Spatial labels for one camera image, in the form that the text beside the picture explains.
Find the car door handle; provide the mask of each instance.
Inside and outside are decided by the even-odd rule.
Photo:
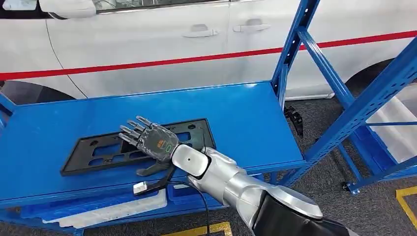
[[[183,33],[183,37],[197,38],[197,37],[210,37],[219,34],[214,29],[209,29],[205,24],[192,25],[189,32]]]
[[[268,24],[259,24],[259,25],[240,25],[240,26],[233,26],[234,32],[257,32],[262,31],[270,28],[271,25]]]

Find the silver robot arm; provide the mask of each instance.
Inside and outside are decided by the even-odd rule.
[[[200,191],[235,208],[256,236],[357,236],[323,218],[313,200],[249,176],[236,161],[212,148],[199,152],[179,145],[172,162],[189,173],[188,180]]]
[[[168,168],[157,183],[135,184],[140,195],[166,187],[175,166],[188,173],[199,190],[235,208],[256,236],[357,236],[343,225],[323,218],[319,206],[308,197],[284,186],[275,186],[249,176],[236,161],[212,148],[195,150],[181,144],[163,126],[143,117],[121,126],[119,137],[157,160],[157,164],[137,174],[148,175]]]

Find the yellow floor marking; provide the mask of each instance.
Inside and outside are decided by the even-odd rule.
[[[395,192],[396,192],[396,197],[397,197],[398,202],[400,203],[401,207],[407,214],[408,218],[413,223],[414,227],[417,229],[416,215],[414,215],[413,211],[410,209],[410,207],[404,200],[405,196],[417,194],[417,186],[411,187],[411,188],[397,189]]]
[[[215,232],[220,232],[220,231],[224,231],[224,236],[233,236],[232,229],[230,228],[229,222],[223,222],[223,223],[210,225],[210,233],[215,233]],[[200,236],[200,235],[205,235],[206,233],[207,233],[207,226],[202,226],[202,227],[194,228],[191,230],[185,230],[185,231],[176,232],[176,233],[167,234],[167,235],[161,235],[161,236]]]

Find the gray carpet floor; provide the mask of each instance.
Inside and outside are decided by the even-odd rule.
[[[375,77],[380,68],[371,68],[355,75],[353,94],[358,95],[365,85]],[[308,149],[341,114],[337,99],[291,101],[303,116],[304,138],[298,139],[302,151]],[[349,142],[344,147],[357,164],[361,173],[369,173]],[[379,182],[362,188],[358,195],[341,189],[341,182],[354,180],[338,150],[332,151],[303,178],[295,183],[294,189],[314,199],[324,215],[339,221],[360,236],[417,236],[417,231],[395,198],[395,190],[417,185],[417,177]],[[417,196],[406,197],[410,208],[417,212]],[[235,236],[250,236],[250,232],[232,209],[210,211],[210,222],[229,221]],[[204,213],[154,219],[143,222],[88,229],[86,236],[157,236],[205,225]],[[56,236],[53,232],[33,230],[14,225],[0,224],[0,236]]]

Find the white car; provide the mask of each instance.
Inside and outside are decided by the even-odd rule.
[[[14,6],[16,1],[36,8],[19,11],[27,6]],[[3,72],[30,75],[34,71],[90,67],[90,73],[19,79],[26,85],[42,85],[74,98],[270,80],[299,3],[2,2],[0,80],[10,76]],[[309,32],[346,82],[356,73],[396,57],[417,35],[416,13],[415,0],[322,0]],[[139,62],[163,65],[108,71],[100,67],[143,65]],[[7,81],[6,85],[16,86],[13,83],[17,82]],[[286,97],[332,97],[332,90],[306,50],[295,59]]]

